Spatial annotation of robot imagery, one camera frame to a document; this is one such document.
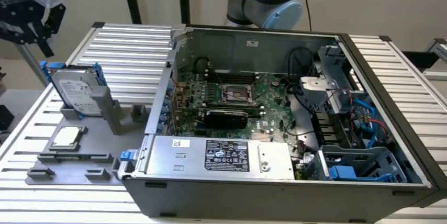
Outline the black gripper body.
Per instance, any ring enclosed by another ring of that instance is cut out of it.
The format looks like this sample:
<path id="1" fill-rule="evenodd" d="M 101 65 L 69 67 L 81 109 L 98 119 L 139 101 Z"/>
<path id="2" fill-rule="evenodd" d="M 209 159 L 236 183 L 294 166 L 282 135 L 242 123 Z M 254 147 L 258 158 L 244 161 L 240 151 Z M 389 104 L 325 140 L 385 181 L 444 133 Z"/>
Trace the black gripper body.
<path id="1" fill-rule="evenodd" d="M 46 37 L 41 23 L 45 8 L 33 0 L 1 1 L 1 22 L 18 27 L 21 31 L 1 29 L 1 39 L 17 43 L 41 43 Z"/>

